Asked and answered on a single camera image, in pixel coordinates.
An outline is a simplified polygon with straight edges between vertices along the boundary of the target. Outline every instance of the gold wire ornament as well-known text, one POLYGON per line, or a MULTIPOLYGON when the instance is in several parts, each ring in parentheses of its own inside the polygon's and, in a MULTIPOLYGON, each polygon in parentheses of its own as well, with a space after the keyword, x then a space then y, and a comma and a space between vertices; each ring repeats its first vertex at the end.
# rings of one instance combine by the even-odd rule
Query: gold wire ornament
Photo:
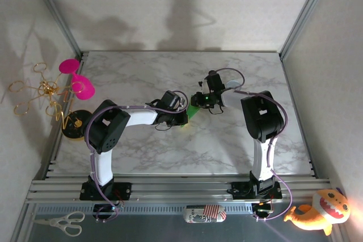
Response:
MULTIPOLYGON (((10 92, 13 92, 13 93, 18 93, 18 92, 23 91, 28 88, 37 90, 37 96, 31 98, 28 101, 20 102, 18 105, 15 106, 14 114, 16 114, 17 116, 24 116, 25 114, 27 114, 29 112, 32 101, 39 99, 41 97, 46 97, 49 100, 49 105, 46 107, 45 113, 49 116, 55 117, 56 121, 59 121, 60 119, 62 119, 62 128, 65 129, 67 122, 72 119, 70 116, 72 114, 71 108, 72 108, 73 100, 74 100, 73 98, 70 100, 67 100, 68 94, 69 94, 69 92, 71 92, 72 94, 77 94, 79 92, 82 92, 85 85, 82 82, 73 82, 69 86, 58 86, 57 81, 59 80, 62 73, 60 73, 57 76, 55 81, 46 80, 46 78, 44 77, 44 74, 43 74, 43 72, 46 69, 47 69, 47 64, 45 62, 39 62, 35 66, 33 66, 33 71, 36 73, 40 73, 40 75, 41 75, 41 82, 39 83, 38 88, 28 86, 22 80, 16 80, 9 85, 8 89, 10 92), (72 87, 76 83, 81 84, 81 90, 74 92, 72 87), (69 115, 66 118, 64 117, 62 105, 57 102, 58 99, 54 99, 54 96, 61 96, 61 95, 64 95, 64 98, 63 98, 64 103, 70 101, 69 115), (22 105, 26 105, 26 107, 27 107, 24 111, 19 110, 19 107, 22 105), (49 113, 50 109, 52 109, 54 111, 53 114, 49 113)), ((76 128, 78 128, 82 125, 82 121, 77 118, 75 118, 75 119, 76 120, 72 120, 72 122, 74 123, 74 126, 76 128)))

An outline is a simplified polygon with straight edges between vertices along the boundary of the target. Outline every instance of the orange plush toy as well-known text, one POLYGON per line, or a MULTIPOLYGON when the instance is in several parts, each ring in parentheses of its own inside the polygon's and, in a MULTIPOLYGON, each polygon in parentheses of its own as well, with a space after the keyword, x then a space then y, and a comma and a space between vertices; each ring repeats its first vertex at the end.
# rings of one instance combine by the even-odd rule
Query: orange plush toy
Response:
POLYGON ((296 214, 295 209, 296 206, 291 207, 284 221, 291 220, 303 230, 324 230, 326 235, 331 234, 333 224, 347 221, 351 214, 347 199, 334 189, 317 191, 313 196, 313 206, 300 205, 298 209, 304 214, 296 214))

